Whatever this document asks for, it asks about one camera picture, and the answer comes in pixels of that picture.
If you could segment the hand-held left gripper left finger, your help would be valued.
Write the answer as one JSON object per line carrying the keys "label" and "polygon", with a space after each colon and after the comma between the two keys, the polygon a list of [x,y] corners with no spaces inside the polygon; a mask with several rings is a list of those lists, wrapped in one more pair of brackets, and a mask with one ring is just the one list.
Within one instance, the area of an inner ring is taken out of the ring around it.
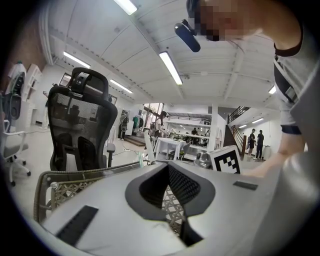
{"label": "hand-held left gripper left finger", "polygon": [[97,209],[75,247],[95,256],[166,256],[186,249],[166,220],[147,220],[128,204],[125,191],[135,178],[150,176],[166,164],[155,164],[105,177],[53,211],[42,224],[57,236],[82,207]]}

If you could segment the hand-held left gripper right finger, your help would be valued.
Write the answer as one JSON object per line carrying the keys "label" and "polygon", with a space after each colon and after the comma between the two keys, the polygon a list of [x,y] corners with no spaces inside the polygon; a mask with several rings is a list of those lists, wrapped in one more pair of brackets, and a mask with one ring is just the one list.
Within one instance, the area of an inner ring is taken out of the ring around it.
{"label": "hand-held left gripper right finger", "polygon": [[278,172],[271,170],[264,177],[255,177],[208,170],[181,161],[168,164],[185,168],[215,188],[214,199],[204,213],[188,217],[190,227],[202,240],[177,254],[252,254],[256,233],[277,186]]}

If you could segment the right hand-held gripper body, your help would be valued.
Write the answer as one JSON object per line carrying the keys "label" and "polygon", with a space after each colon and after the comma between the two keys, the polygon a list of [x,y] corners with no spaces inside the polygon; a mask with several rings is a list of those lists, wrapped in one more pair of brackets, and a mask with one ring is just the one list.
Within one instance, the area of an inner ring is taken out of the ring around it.
{"label": "right hand-held gripper body", "polygon": [[235,145],[230,145],[205,153],[198,153],[194,165],[218,172],[240,174],[240,161],[238,148]]}

